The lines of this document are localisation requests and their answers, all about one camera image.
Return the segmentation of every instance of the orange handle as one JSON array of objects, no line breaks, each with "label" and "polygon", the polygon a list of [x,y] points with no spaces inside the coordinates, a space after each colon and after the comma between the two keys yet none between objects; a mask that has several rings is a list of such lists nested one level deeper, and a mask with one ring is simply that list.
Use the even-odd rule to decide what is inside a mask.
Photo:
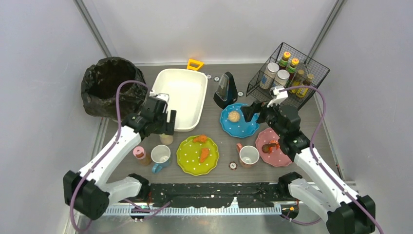
[{"label": "orange handle", "polygon": [[242,146],[240,143],[238,143],[237,146],[236,146],[236,148],[237,148],[238,153],[240,153],[240,151],[241,151],[241,149],[243,148],[243,146]]},{"label": "orange handle", "polygon": [[193,71],[198,71],[199,69],[201,69],[202,67],[204,66],[204,63],[203,62],[200,62],[200,61],[197,61],[197,60],[194,60],[194,59],[189,59],[188,60],[188,64],[187,64],[187,69],[188,70],[193,70]]}]

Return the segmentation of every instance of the wire basket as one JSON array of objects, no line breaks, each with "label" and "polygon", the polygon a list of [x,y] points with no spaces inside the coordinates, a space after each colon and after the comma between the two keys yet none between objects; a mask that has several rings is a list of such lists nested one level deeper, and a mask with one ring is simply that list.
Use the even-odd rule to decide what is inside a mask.
[{"label": "wire basket", "polygon": [[[278,48],[274,51],[271,57],[265,62],[261,69],[255,74],[254,78],[249,82],[248,88],[246,91],[246,95],[252,95],[255,99],[259,101],[269,101],[272,99],[270,95],[270,89],[263,89],[260,87],[260,81],[263,77],[265,70],[267,68],[268,63],[275,62],[278,64],[278,61],[282,58],[282,55],[285,51],[291,53],[290,60],[293,58],[298,58],[300,60],[299,67],[306,70],[306,73],[311,73],[314,75],[312,79],[311,86],[318,88],[322,81],[325,79],[327,74],[330,72],[330,69],[326,66],[322,65],[321,63],[315,61],[314,59],[308,57],[307,55],[303,54],[302,52],[296,50],[294,47],[288,45],[287,43],[281,43]],[[281,105],[291,105],[296,107],[298,110],[303,107],[303,105],[313,96],[314,90],[309,89],[304,97],[298,97],[295,94],[288,93],[288,98],[281,103]]]}]

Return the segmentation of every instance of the pink plate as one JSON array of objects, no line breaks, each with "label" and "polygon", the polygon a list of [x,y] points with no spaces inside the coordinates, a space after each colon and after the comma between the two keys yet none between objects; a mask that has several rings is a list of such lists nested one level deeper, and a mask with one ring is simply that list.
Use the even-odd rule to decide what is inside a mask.
[{"label": "pink plate", "polygon": [[286,167],[290,165],[292,161],[281,151],[281,149],[273,147],[272,151],[267,154],[262,150],[263,145],[268,144],[271,140],[278,141],[279,138],[280,137],[274,132],[274,130],[267,128],[258,134],[257,140],[255,141],[255,146],[260,152],[260,156],[264,162],[274,167]]}]

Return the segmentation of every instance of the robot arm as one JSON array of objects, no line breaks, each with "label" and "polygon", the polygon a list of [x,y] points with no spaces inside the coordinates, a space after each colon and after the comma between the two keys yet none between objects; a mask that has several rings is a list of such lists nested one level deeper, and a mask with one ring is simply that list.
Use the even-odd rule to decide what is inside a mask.
[{"label": "robot arm", "polygon": [[260,113],[257,122],[267,123],[279,136],[280,149],[291,161],[301,167],[315,182],[320,191],[310,186],[298,173],[289,173],[279,178],[279,187],[287,195],[304,202],[326,222],[331,234],[369,234],[375,230],[374,224],[358,206],[334,183],[320,167],[324,165],[335,181],[343,185],[346,192],[361,203],[375,216],[375,203],[367,195],[364,197],[346,185],[324,162],[313,148],[317,160],[310,151],[310,140],[300,131],[298,110],[292,106],[280,106],[288,97],[283,86],[273,87],[269,102],[255,101],[251,106],[241,107],[247,122],[255,113]]},{"label": "robot arm", "polygon": [[109,176],[123,158],[150,134],[172,135],[175,128],[176,111],[172,110],[168,118],[167,94],[154,95],[147,98],[139,114],[130,114],[122,121],[119,140],[112,150],[104,156],[116,141],[119,132],[102,149],[98,155],[77,173],[68,171],[63,178],[63,189],[66,204],[70,204],[75,187],[86,175],[96,161],[104,157],[97,167],[87,176],[75,198],[75,209],[92,220],[103,215],[106,208],[128,197],[145,198],[149,193],[149,182],[143,177],[131,174],[123,180],[107,184]]}]

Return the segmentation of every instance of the spice jar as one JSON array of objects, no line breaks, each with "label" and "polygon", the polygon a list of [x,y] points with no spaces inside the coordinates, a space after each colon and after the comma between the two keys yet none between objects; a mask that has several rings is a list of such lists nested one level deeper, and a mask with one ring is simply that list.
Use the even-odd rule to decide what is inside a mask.
[{"label": "spice jar", "polygon": [[274,83],[272,84],[273,87],[275,86],[286,86],[288,78],[290,77],[290,74],[286,70],[279,70],[274,78]]},{"label": "spice jar", "polygon": [[261,77],[260,87],[263,89],[268,89],[269,87],[271,87],[271,84],[278,70],[278,64],[274,62],[268,63],[267,68],[265,69],[265,72],[263,74],[263,77]]},{"label": "spice jar", "polygon": [[140,164],[144,166],[148,166],[152,162],[150,155],[147,155],[146,151],[141,146],[133,149],[133,155],[135,155],[135,158],[137,158]]},{"label": "spice jar", "polygon": [[287,85],[288,87],[291,86],[291,83],[293,81],[294,75],[296,73],[297,65],[298,65],[299,62],[300,61],[298,60],[298,58],[293,58],[291,60],[291,63],[286,68],[286,70],[290,74],[290,77],[288,78],[288,85]]},{"label": "spice jar", "polygon": [[278,65],[280,66],[280,70],[285,70],[290,57],[291,57],[291,53],[288,51],[285,51],[284,54],[282,55],[282,58],[278,62]]},{"label": "spice jar", "polygon": [[[307,78],[302,82],[302,84],[303,84],[303,85],[308,85],[308,86],[310,86],[310,85],[311,85],[311,81],[313,80],[313,78],[314,78],[314,75],[313,75],[313,74],[307,74]],[[303,97],[305,96],[305,94],[307,93],[307,91],[308,91],[308,88],[299,88],[299,89],[297,90],[296,95],[297,95],[299,98],[303,98]]]},{"label": "spice jar", "polygon": [[173,142],[173,136],[161,134],[159,135],[159,139],[163,145],[170,145]]},{"label": "spice jar", "polygon": [[[304,81],[305,71],[303,69],[299,69],[291,86],[299,86]],[[289,92],[295,94],[298,89],[290,89]]]}]

